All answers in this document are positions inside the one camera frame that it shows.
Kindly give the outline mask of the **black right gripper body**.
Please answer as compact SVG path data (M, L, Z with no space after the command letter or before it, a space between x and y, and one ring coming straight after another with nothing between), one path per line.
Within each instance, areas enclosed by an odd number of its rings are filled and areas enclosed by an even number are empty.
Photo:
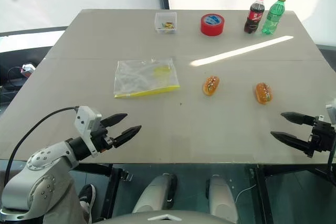
M331 151L335 142L335 128L330 123L316 116L311 135L311 143L315 151Z

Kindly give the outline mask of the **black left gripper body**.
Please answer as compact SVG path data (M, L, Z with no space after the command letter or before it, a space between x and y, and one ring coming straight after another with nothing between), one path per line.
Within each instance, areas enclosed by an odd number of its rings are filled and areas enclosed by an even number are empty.
M108 130L101 123L96 130L91 131L91 141L97 152L102 153L113 148L114 139L107 136Z

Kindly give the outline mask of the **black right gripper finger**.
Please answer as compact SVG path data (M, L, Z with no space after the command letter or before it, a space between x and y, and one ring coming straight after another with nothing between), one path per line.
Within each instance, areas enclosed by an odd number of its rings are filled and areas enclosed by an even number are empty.
M310 148L309 142L300 140L296 136L285 132L271 131L270 134L278 141L304 152L308 157L313 156L314 151Z
M286 120L299 125L305 124L314 126L315 123L315 117L297 112L282 112L281 116L283 116Z

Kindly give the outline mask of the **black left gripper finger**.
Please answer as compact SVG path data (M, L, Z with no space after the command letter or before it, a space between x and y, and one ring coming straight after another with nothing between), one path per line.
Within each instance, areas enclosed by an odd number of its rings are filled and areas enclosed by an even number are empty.
M109 116L100 121L103 127L111 127L118 124L121 120L123 120L128 114L127 113L117 113L112 116Z
M121 135L113 139L112 141L113 147L120 147L121 145L128 142L139 132L141 127L142 127L141 125L134 126L122 132Z

